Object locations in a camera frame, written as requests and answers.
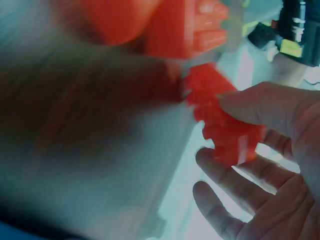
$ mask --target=fingernail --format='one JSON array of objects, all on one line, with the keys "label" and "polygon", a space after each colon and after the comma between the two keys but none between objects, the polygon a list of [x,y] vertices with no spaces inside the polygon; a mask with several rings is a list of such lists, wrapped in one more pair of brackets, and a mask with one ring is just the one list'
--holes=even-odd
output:
[{"label": "fingernail", "polygon": [[234,95],[236,95],[238,93],[239,93],[239,91],[228,91],[228,92],[225,92],[225,93],[217,94],[217,95],[215,95],[215,97],[217,99],[227,99],[228,97],[234,96]]}]

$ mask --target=plastic toy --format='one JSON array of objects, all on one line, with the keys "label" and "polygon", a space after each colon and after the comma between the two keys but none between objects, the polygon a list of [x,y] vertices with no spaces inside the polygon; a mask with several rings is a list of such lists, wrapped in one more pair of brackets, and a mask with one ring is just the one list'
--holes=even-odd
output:
[{"label": "plastic toy", "polygon": [[[227,41],[221,29],[229,9],[219,0],[82,0],[89,19],[108,45],[144,37],[145,53],[190,59]],[[252,160],[263,127],[240,122],[220,108],[217,94],[236,90],[213,64],[193,67],[185,79],[194,117],[215,144],[215,158],[232,166]]]},{"label": "plastic toy", "polygon": [[218,0],[82,0],[88,18],[108,45],[145,35],[145,53],[190,59],[227,41]]},{"label": "plastic toy", "polygon": [[216,97],[236,88],[212,63],[191,68],[185,84],[191,90],[187,102],[195,107],[194,118],[197,122],[204,121],[203,136],[214,143],[215,159],[228,167],[253,160],[257,144],[263,140],[264,127],[238,121],[226,114]]}]

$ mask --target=red building block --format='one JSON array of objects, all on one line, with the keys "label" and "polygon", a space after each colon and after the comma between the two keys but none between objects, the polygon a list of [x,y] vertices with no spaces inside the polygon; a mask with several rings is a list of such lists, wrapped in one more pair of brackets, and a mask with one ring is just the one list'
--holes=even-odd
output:
[{"label": "red building block", "polygon": [[220,108],[216,97],[236,88],[212,63],[193,67],[185,84],[191,90],[187,102],[194,106],[194,118],[204,121],[203,136],[215,145],[212,157],[228,167],[253,160],[257,144],[263,140],[264,127],[231,117]]},{"label": "red building block", "polygon": [[227,41],[221,21],[228,8],[218,0],[163,0],[146,30],[146,53],[189,59]]}]

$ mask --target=hand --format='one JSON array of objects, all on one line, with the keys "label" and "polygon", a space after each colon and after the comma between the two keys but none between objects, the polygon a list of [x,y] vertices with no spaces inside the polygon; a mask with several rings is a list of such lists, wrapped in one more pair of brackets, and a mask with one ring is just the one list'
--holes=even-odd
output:
[{"label": "hand", "polygon": [[198,165],[253,219],[244,223],[231,216],[205,182],[193,194],[198,208],[225,240],[320,239],[320,94],[272,83],[228,93],[221,107],[233,117],[266,125],[265,144],[299,164],[293,173],[261,156],[238,166],[261,186],[212,159],[213,149],[201,149]]}]

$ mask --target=finger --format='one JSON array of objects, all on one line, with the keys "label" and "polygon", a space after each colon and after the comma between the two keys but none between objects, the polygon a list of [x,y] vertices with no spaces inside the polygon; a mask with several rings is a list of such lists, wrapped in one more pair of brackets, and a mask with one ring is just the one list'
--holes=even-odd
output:
[{"label": "finger", "polygon": [[276,150],[286,159],[293,160],[292,141],[290,137],[283,136],[276,131],[269,130],[264,137],[263,143]]},{"label": "finger", "polygon": [[224,164],[214,160],[213,155],[213,149],[201,149],[196,154],[197,164],[242,209],[254,216],[273,195],[239,175],[233,168],[226,168]]},{"label": "finger", "polygon": [[299,138],[311,119],[300,124],[300,118],[312,112],[320,100],[317,91],[296,89],[263,82],[244,91],[219,96],[225,112],[234,118],[290,137]]},{"label": "finger", "polygon": [[210,186],[203,181],[197,182],[193,196],[200,212],[219,236],[224,240],[235,240],[245,223],[227,212]]},{"label": "finger", "polygon": [[274,192],[296,175],[262,156],[257,156],[255,160],[245,162],[237,167],[258,183],[275,188]]}]

